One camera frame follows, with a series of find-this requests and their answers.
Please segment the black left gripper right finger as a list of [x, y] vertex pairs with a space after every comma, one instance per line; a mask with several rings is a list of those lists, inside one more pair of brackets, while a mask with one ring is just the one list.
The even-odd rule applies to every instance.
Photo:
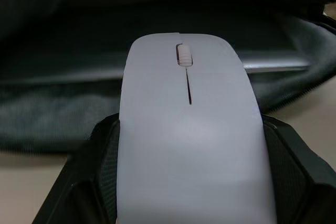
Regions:
[[335, 223], [335, 171], [287, 123], [262, 116], [278, 223]]

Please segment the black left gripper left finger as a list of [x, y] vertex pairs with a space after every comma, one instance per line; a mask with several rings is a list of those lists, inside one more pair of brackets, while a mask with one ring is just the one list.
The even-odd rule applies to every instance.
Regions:
[[44, 223], [115, 223], [120, 121], [99, 122], [68, 157], [43, 203]]

